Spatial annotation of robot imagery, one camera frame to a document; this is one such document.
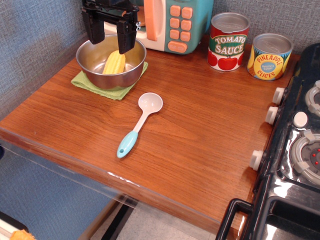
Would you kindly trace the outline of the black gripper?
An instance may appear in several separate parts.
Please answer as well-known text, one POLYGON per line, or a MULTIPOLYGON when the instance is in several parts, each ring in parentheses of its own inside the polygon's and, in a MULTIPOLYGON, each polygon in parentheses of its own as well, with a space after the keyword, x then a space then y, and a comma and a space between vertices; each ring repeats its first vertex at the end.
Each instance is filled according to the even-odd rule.
POLYGON ((118 50, 125 54, 134 48, 139 7, 130 0, 83 0, 82 15, 87 36, 93 45, 105 39, 104 22, 116 25, 118 50))

